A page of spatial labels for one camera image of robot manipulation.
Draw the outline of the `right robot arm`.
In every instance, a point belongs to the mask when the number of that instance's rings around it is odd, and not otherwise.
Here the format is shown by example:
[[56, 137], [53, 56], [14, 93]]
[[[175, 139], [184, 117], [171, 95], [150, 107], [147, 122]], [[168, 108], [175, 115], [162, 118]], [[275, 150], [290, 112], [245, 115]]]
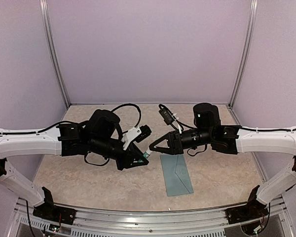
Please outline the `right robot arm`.
[[194, 127], [168, 132], [150, 144], [144, 156], [152, 152], [181, 155], [186, 149], [211, 145], [212, 150], [237, 155], [266, 152], [293, 156], [294, 161], [265, 184], [252, 189], [242, 214], [247, 219], [258, 215], [276, 196], [296, 184], [296, 126], [259, 129], [240, 125], [222, 125], [217, 106], [200, 103], [193, 107]]

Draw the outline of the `left aluminium frame post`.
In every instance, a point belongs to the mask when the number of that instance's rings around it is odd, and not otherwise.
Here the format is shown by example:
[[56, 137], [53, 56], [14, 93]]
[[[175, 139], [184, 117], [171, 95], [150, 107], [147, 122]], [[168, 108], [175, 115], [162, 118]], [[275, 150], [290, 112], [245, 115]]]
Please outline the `left aluminium frame post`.
[[47, 47], [49, 50], [52, 67], [54, 69], [56, 82], [58, 84], [60, 94], [61, 94], [62, 100], [64, 102], [65, 108], [68, 109], [70, 107], [71, 103], [70, 103], [68, 92], [67, 92], [67, 89], [65, 86], [65, 82], [62, 77], [62, 73], [61, 73], [61, 69], [60, 69], [60, 65], [59, 65], [59, 60], [57, 57], [56, 48], [55, 48], [55, 44], [54, 44], [54, 40], [53, 40], [52, 27], [51, 27], [51, 22], [50, 22], [50, 17], [49, 17], [48, 3], [46, 0], [40, 0], [39, 5], [40, 5], [40, 10], [41, 10], [44, 32], [45, 32], [45, 36], [46, 36]]

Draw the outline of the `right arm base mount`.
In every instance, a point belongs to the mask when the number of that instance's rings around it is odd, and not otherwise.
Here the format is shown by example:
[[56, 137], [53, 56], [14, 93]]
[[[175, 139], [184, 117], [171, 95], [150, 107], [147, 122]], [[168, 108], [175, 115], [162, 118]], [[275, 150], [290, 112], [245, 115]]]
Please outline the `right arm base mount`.
[[245, 222], [253, 219], [267, 216], [269, 214], [266, 204], [262, 204], [257, 200], [257, 192], [260, 185], [252, 189], [247, 203], [238, 207], [228, 208], [225, 211], [229, 224]]

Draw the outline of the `teal blue envelope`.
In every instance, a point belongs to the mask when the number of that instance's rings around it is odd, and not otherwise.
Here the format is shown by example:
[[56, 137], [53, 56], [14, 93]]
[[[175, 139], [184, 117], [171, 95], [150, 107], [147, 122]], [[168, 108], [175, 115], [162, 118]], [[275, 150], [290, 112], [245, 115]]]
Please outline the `teal blue envelope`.
[[193, 194], [185, 158], [183, 155], [160, 156], [168, 197]]

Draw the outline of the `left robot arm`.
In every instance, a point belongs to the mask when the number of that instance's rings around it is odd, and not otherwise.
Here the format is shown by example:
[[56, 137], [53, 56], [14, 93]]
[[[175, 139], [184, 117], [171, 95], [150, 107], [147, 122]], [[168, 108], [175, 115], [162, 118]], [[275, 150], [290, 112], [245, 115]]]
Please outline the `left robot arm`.
[[89, 120], [61, 121], [41, 130], [0, 129], [0, 184], [27, 200], [35, 209], [53, 220], [59, 215], [51, 191], [38, 187], [7, 161], [23, 155], [87, 157], [89, 153], [113, 159], [118, 170], [148, 164], [147, 155], [136, 146], [151, 134], [147, 125], [122, 132], [120, 118], [109, 110], [96, 110]]

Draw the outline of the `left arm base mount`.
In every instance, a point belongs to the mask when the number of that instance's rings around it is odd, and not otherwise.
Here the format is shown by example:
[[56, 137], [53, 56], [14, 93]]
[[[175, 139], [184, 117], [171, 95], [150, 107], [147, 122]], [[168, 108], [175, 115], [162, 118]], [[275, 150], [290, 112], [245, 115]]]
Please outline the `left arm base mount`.
[[45, 220], [58, 222], [59, 224], [73, 225], [76, 210], [56, 205], [51, 191], [45, 187], [42, 187], [42, 190], [44, 193], [43, 204], [34, 207], [33, 215]]

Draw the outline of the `front aluminium rail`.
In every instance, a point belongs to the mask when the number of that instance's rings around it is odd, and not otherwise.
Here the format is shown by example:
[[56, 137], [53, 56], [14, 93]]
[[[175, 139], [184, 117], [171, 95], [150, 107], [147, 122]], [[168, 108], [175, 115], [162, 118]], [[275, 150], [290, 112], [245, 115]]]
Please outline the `front aluminium rail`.
[[51, 237], [243, 237], [243, 230], [264, 223], [259, 237], [294, 237], [293, 225], [281, 197], [271, 203], [271, 214], [246, 222], [230, 224], [227, 207], [183, 211], [113, 211], [74, 206], [72, 225], [61, 224], [54, 233], [50, 226], [55, 222], [32, 215], [32, 207], [26, 207], [19, 199], [12, 213], [7, 237], [43, 235]]

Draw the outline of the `aluminium frame post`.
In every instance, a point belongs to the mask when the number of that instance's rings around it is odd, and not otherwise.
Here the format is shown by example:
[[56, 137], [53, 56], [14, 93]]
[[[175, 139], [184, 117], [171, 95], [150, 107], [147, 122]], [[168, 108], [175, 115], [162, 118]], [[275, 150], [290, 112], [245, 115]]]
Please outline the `aluminium frame post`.
[[54, 40], [53, 40], [52, 27], [51, 27], [51, 22], [50, 22], [50, 17], [49, 17], [48, 3], [46, 0], [40, 0], [39, 5], [40, 5], [40, 10], [41, 10], [44, 32], [45, 32], [45, 36], [46, 36], [47, 47], [49, 50], [52, 67], [54, 69], [56, 82], [58, 84], [60, 94], [61, 94], [62, 100], [64, 102], [65, 108], [68, 109], [70, 107], [71, 103], [70, 103], [68, 92], [67, 92], [67, 89], [65, 86], [65, 82], [62, 77], [62, 73], [61, 73], [61, 69], [60, 69], [60, 65], [59, 65], [59, 60], [57, 57], [56, 48], [55, 48], [55, 44], [54, 44]]
[[240, 91], [243, 75], [245, 72], [247, 60], [250, 53], [250, 47], [251, 47], [252, 37], [254, 34], [255, 21], [256, 21], [257, 9], [258, 9], [258, 2], [259, 2], [258, 0], [250, 1], [250, 12], [249, 12], [249, 18], [247, 23], [244, 45], [243, 45], [243, 49], [240, 57], [240, 64], [236, 74], [236, 80], [232, 90], [231, 98], [228, 104], [231, 110], [233, 110], [235, 106], [237, 96]]

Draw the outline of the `white green glue stick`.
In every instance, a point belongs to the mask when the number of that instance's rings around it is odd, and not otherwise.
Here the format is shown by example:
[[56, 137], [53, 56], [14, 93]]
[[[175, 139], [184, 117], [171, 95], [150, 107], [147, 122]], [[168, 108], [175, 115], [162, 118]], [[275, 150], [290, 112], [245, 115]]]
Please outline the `white green glue stick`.
[[138, 160], [138, 163], [147, 163], [148, 162], [148, 158], [151, 155], [152, 151], [150, 150], [146, 150], [143, 155], [141, 156], [141, 158]]

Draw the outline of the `right aluminium frame post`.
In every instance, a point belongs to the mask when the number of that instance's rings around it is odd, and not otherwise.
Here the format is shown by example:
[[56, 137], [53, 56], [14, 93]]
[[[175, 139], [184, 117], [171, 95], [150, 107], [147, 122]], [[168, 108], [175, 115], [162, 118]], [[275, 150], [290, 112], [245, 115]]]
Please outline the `right aluminium frame post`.
[[259, 2], [258, 0], [250, 1], [250, 12], [249, 12], [249, 18], [247, 23], [244, 45], [243, 45], [243, 49], [240, 57], [240, 64], [236, 74], [236, 80], [232, 90], [231, 98], [228, 104], [231, 110], [233, 110], [235, 106], [237, 96], [240, 91], [243, 75], [245, 72], [247, 60], [250, 53], [250, 47], [251, 47], [252, 37], [254, 34], [255, 21], [256, 21], [257, 9], [258, 9], [258, 2]]

